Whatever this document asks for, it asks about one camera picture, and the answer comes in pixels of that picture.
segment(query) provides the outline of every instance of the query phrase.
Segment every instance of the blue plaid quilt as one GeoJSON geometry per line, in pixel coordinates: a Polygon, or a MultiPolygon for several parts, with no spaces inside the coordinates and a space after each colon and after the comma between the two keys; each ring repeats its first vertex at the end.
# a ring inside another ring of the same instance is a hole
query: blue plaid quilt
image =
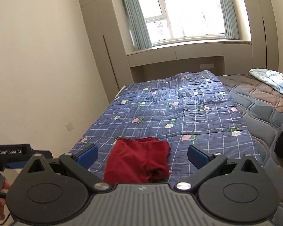
{"type": "Polygon", "coordinates": [[[109,153],[120,137],[167,141],[171,147],[171,186],[197,171],[187,158],[191,144],[229,158],[249,153],[260,161],[234,100],[219,79],[206,70],[128,86],[71,152],[96,144],[99,157],[88,170],[103,178],[109,153]]]}

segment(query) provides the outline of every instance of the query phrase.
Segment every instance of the curtain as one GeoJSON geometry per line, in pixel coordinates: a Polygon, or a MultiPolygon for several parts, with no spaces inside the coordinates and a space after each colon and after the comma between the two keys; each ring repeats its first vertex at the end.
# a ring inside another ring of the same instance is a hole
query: curtain
{"type": "Polygon", "coordinates": [[[238,25],[232,0],[220,0],[224,18],[225,38],[239,39],[238,25]]]}
{"type": "Polygon", "coordinates": [[[139,0],[123,1],[126,7],[130,26],[132,27],[132,37],[135,47],[138,50],[151,48],[153,45],[139,0]]]}

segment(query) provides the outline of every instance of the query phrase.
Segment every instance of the window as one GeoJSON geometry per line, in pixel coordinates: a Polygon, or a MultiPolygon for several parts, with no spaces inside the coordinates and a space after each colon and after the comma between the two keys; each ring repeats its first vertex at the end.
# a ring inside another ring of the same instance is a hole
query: window
{"type": "Polygon", "coordinates": [[[221,36],[220,0],[139,0],[152,43],[221,36]]]}

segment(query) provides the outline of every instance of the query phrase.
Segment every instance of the window frame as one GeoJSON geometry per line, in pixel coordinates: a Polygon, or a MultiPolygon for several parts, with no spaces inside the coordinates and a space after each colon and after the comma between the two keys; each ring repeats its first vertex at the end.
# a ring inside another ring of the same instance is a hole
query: window frame
{"type": "Polygon", "coordinates": [[[146,23],[151,23],[151,22],[156,22],[159,20],[166,20],[167,21],[167,26],[170,31],[171,38],[170,39],[165,39],[165,40],[160,40],[157,42],[153,42],[153,46],[160,46],[160,45],[166,45],[166,44],[171,44],[171,43],[179,43],[179,42],[188,42],[188,41],[194,41],[194,40],[217,40],[217,39],[225,39],[225,34],[208,34],[208,35],[203,35],[203,36],[187,36],[187,37],[181,37],[181,38],[175,38],[173,35],[172,31],[172,25],[171,21],[168,16],[168,10],[167,6],[165,3],[165,0],[158,0],[161,13],[162,15],[155,16],[155,17],[149,17],[145,18],[146,23]]]}

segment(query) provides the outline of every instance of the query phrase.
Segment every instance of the window pane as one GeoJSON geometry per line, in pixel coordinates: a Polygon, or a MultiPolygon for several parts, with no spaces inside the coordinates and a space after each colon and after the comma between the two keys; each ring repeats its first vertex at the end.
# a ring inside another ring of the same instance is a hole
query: window pane
{"type": "Polygon", "coordinates": [[[147,23],[147,27],[152,42],[171,38],[166,20],[147,23]]]}
{"type": "Polygon", "coordinates": [[[175,38],[225,32],[220,0],[165,0],[175,38]]]}
{"type": "Polygon", "coordinates": [[[158,0],[139,0],[145,18],[162,15],[158,0]]]}

